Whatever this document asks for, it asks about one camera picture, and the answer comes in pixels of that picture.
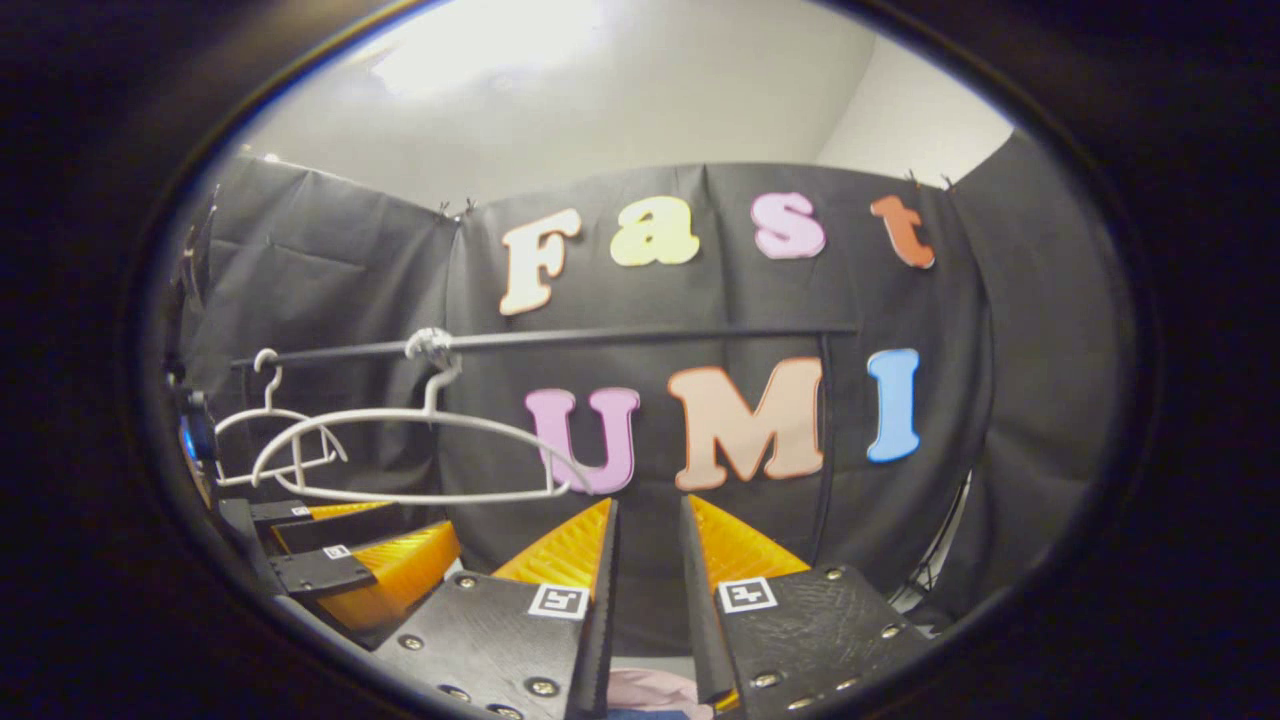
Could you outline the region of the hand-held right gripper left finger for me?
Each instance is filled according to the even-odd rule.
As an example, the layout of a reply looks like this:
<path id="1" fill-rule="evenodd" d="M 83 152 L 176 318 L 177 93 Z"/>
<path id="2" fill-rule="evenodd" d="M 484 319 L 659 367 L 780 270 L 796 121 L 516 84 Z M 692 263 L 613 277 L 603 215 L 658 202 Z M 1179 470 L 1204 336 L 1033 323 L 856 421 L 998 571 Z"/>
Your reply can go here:
<path id="1" fill-rule="evenodd" d="M 604 717 L 618 536 L 604 498 L 490 575 L 457 571 L 376 661 L 466 719 Z"/>

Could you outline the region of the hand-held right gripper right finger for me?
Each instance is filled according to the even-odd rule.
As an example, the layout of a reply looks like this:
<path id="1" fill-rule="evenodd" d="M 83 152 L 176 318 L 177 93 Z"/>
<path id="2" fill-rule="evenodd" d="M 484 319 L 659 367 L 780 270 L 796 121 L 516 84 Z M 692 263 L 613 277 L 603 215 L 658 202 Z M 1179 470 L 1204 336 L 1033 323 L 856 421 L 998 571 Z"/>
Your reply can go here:
<path id="1" fill-rule="evenodd" d="M 804 562 L 694 495 L 680 544 L 698 698 L 718 716 L 824 716 L 931 647 L 855 568 Z"/>

